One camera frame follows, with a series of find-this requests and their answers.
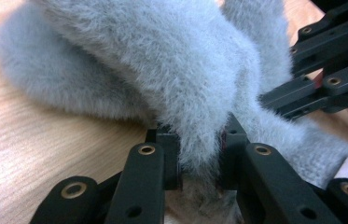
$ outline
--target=wood grain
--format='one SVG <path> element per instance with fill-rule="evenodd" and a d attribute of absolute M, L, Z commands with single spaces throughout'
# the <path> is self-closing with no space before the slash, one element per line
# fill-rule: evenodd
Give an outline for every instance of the wood grain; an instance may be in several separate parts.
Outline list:
<path fill-rule="evenodd" d="M 0 0 L 0 25 L 22 0 Z M 322 14 L 307 1 L 286 1 L 289 35 Z M 313 115 L 348 139 L 348 114 Z M 98 182 L 122 169 L 146 130 L 130 121 L 65 114 L 39 105 L 0 75 L 0 223 L 27 223 L 59 181 L 86 175 Z"/>

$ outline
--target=plush toy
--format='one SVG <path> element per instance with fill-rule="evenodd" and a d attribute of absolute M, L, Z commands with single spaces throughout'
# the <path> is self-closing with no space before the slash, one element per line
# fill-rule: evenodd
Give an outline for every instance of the plush toy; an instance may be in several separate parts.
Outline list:
<path fill-rule="evenodd" d="M 251 142 L 276 147 L 319 187 L 348 156 L 309 119 L 290 122 L 258 102 L 291 78 L 283 10 L 281 0 L 33 0 L 0 30 L 0 64 L 43 104 L 170 125 L 185 173 L 168 206 L 183 222 L 235 223 L 235 192 L 215 187 L 229 112 Z"/>

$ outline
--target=fuzzy fabric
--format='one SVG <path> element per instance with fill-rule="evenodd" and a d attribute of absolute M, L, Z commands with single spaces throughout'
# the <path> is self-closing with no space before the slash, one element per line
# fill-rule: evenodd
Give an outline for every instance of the fuzzy fabric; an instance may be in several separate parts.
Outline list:
<path fill-rule="evenodd" d="M 310 120 L 258 102 L 291 78 L 283 10 L 281 0 L 32 0 L 1 28 L 0 64 L 43 104 L 170 125 L 186 171 L 184 190 L 166 193 L 170 209 L 184 223 L 236 223 L 235 192 L 214 184 L 229 112 L 319 187 L 348 156 L 348 143 Z"/>

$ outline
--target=stuffed animal's limb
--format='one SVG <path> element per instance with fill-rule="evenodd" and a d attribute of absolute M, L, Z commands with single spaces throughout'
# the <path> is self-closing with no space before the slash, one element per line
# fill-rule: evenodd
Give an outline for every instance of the stuffed animal's limb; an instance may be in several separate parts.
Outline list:
<path fill-rule="evenodd" d="M 291 60 L 282 0 L 226 0 L 221 8 L 227 20 L 256 43 L 260 55 L 260 93 L 290 78 Z"/>
<path fill-rule="evenodd" d="M 32 3 L 1 28 L 0 64 L 7 79 L 44 104 L 102 118 L 152 119 L 138 91 L 53 31 Z"/>
<path fill-rule="evenodd" d="M 235 93 L 217 34 L 224 21 L 214 1 L 35 0 L 73 43 L 121 71 L 180 136 L 182 166 L 214 176 L 216 137 Z"/>

